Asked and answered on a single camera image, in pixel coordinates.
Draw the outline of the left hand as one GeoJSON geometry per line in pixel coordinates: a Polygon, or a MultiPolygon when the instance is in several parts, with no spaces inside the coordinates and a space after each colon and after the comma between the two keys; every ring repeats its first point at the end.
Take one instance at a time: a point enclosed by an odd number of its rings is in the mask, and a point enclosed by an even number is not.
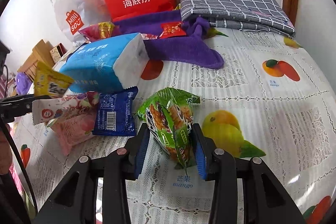
{"type": "Polygon", "coordinates": [[[0,131],[0,174],[7,174],[13,162],[11,147],[5,134],[0,131]]]}

